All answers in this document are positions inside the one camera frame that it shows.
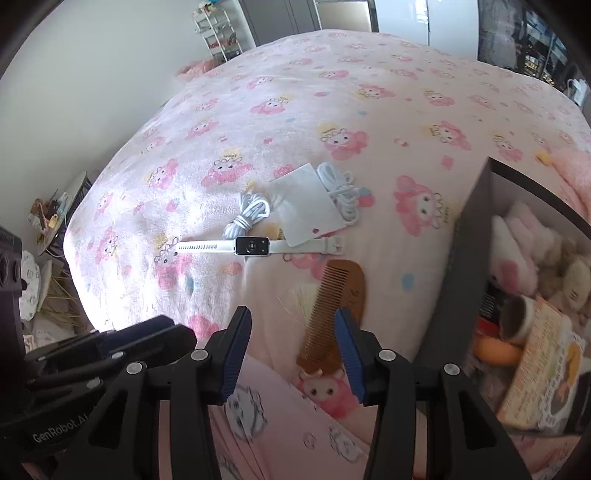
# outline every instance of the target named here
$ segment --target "white cable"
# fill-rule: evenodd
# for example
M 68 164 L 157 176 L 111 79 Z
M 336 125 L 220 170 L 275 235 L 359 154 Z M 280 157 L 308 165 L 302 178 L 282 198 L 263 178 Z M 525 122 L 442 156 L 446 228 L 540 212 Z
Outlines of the white cable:
M 271 214 L 271 205 L 260 193 L 241 193 L 238 199 L 240 215 L 226 225 L 223 231 L 223 239 L 233 239 L 246 236 L 249 230 L 258 222 Z
M 332 162 L 325 161 L 318 165 L 316 173 L 328 190 L 339 213 L 347 225 L 354 225 L 359 220 L 359 189 L 353 186 L 353 174 L 341 173 Z

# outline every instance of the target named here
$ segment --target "watch face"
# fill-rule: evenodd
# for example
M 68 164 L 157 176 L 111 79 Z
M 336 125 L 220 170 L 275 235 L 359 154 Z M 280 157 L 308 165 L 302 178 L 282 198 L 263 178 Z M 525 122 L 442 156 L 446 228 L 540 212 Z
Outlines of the watch face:
M 266 236 L 239 236 L 236 238 L 236 255 L 266 257 L 269 254 L 269 239 Z

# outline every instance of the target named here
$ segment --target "white cabinet door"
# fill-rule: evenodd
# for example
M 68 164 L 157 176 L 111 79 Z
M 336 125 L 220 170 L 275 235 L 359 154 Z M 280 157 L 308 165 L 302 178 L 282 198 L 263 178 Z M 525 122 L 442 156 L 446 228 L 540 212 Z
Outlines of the white cabinet door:
M 374 3 L 380 32 L 429 45 L 427 0 L 374 0 Z
M 461 59 L 476 60 L 478 0 L 427 0 L 427 3 L 429 45 Z

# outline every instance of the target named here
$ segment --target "orange round object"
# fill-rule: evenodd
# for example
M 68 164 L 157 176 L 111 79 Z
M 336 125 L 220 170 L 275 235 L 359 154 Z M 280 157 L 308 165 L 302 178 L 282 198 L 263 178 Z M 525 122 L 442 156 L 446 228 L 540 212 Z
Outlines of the orange round object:
M 474 355 L 486 364 L 495 367 L 518 365 L 523 355 L 519 347 L 503 342 L 498 338 L 478 337 L 472 348 Z

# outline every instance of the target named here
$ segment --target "bed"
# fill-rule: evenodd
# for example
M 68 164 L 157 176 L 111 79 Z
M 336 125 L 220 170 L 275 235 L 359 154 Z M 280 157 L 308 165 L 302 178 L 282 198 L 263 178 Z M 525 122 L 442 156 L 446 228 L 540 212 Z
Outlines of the bed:
M 306 391 L 311 380 L 298 377 L 294 362 L 304 331 L 294 289 L 318 284 L 327 258 L 174 255 L 176 242 L 221 238 L 241 192 L 332 160 L 361 188 L 361 219 L 339 235 L 345 257 L 366 275 L 363 327 L 413 358 L 454 218 L 486 159 L 526 174 L 586 219 L 587 206 L 536 155 L 590 143 L 576 105 L 537 79 L 389 34 L 287 37 L 170 99 L 100 174 L 70 222 L 64 251 L 95 328 L 166 314 L 203 341 L 244 304 L 254 319 L 249 353 Z M 251 235 L 276 221 L 271 215 Z M 371 438 L 362 414 L 335 408 L 333 416 Z

